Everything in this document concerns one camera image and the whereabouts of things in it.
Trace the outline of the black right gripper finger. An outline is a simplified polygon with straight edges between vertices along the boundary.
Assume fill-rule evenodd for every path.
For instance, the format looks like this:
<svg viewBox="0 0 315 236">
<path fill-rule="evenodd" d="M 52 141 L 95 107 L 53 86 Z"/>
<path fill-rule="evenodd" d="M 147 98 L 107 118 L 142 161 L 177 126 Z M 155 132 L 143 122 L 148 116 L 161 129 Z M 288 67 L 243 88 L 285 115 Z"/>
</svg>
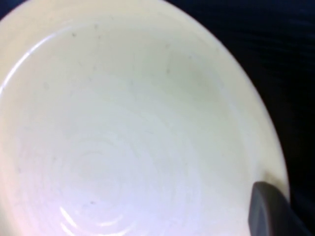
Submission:
<svg viewBox="0 0 315 236">
<path fill-rule="evenodd" d="M 252 236 L 304 236 L 305 226 L 282 192 L 266 182 L 255 182 L 248 224 Z"/>
</svg>

